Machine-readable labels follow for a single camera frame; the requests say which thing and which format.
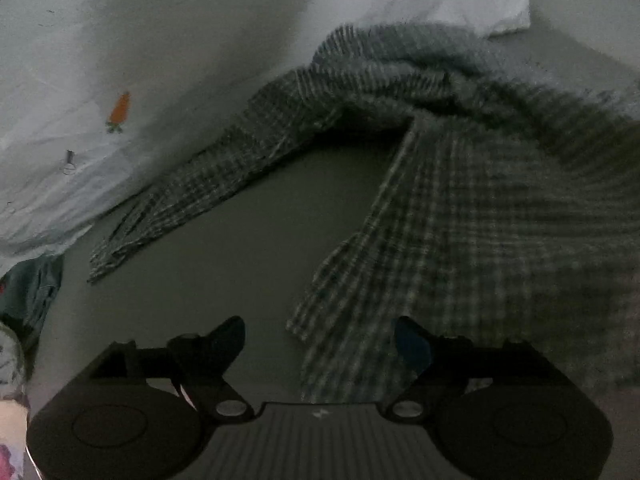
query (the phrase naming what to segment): plaid shirt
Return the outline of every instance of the plaid shirt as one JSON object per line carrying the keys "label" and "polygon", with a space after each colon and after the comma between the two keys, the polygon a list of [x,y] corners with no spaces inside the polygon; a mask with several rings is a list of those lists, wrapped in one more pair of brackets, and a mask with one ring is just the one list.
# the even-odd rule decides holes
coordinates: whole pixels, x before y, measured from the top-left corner
{"label": "plaid shirt", "polygon": [[437,335],[525,339],[585,388],[640,381],[640,104],[575,92],[439,25],[341,27],[209,149],[152,185],[90,280],[213,208],[329,128],[403,138],[362,228],[287,329],[306,402],[383,400],[414,376],[398,316]]}

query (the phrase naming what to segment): checkered fabric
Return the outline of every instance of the checkered fabric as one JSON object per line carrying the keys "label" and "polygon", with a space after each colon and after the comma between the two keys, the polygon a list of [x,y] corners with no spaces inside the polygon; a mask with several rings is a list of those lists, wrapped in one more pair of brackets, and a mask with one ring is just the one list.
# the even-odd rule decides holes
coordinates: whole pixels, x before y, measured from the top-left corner
{"label": "checkered fabric", "polygon": [[576,92],[462,30],[336,30],[209,149],[137,200],[91,280],[342,121],[400,147],[362,228],[322,264],[287,329],[306,402],[364,402],[414,378],[392,344],[530,341],[577,384],[640,383],[640,100]]}

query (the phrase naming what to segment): carrot print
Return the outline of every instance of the carrot print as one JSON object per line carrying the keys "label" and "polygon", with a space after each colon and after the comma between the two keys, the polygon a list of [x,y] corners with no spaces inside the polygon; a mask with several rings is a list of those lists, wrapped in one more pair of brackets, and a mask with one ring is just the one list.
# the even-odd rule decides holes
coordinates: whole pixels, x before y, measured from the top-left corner
{"label": "carrot print", "polygon": [[122,123],[127,120],[127,113],[129,111],[129,92],[124,92],[118,99],[113,112],[109,116],[107,121],[107,131],[112,134],[117,132],[122,133]]}

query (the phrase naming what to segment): controller logo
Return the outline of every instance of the controller logo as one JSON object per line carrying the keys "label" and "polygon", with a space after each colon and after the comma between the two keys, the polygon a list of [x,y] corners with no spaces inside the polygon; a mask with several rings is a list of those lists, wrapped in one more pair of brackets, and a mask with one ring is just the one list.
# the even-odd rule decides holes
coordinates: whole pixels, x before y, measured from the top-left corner
{"label": "controller logo", "polygon": [[331,412],[328,412],[326,409],[321,408],[320,410],[315,410],[312,415],[318,420],[323,420],[325,417],[331,415]]}

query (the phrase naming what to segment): white bed sheet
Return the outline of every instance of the white bed sheet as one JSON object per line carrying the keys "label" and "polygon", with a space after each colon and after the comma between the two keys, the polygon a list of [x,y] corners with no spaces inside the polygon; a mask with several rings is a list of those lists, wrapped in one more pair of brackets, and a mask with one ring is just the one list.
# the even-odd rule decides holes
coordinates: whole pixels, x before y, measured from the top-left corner
{"label": "white bed sheet", "polygon": [[337,25],[405,17],[486,34],[526,27],[528,0],[0,0],[0,276],[210,144]]}

